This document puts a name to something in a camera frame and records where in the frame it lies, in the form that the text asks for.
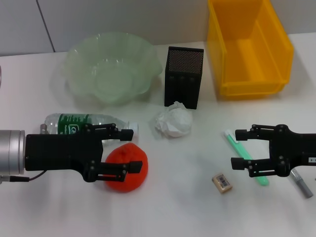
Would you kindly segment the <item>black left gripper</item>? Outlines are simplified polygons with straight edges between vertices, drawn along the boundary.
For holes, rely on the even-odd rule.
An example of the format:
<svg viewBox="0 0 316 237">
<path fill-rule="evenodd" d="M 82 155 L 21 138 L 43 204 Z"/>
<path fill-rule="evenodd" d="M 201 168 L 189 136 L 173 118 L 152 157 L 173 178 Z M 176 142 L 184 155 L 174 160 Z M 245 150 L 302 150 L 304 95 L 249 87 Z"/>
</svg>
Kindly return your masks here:
<svg viewBox="0 0 316 237">
<path fill-rule="evenodd" d="M 74 134 L 29 134 L 25 143 L 25 170 L 74 170 L 83 180 L 124 182 L 128 173 L 138 174 L 142 161 L 101 162 L 102 140 L 131 141 L 132 129 L 119 130 L 115 123 L 84 125 Z"/>
</svg>

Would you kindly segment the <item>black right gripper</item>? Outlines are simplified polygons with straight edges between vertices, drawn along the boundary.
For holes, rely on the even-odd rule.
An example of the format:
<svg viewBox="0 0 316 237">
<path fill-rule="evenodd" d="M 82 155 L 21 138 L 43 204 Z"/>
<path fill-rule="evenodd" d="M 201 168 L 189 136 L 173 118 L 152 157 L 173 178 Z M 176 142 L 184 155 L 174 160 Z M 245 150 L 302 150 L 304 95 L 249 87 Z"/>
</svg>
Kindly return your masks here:
<svg viewBox="0 0 316 237">
<path fill-rule="evenodd" d="M 287 177 L 298 166 L 316 165 L 316 135 L 295 133 L 287 125 L 253 124 L 250 130 L 235 130 L 237 141 L 250 139 L 270 142 L 270 159 L 231 158 L 233 170 L 248 170 L 250 177 Z"/>
</svg>

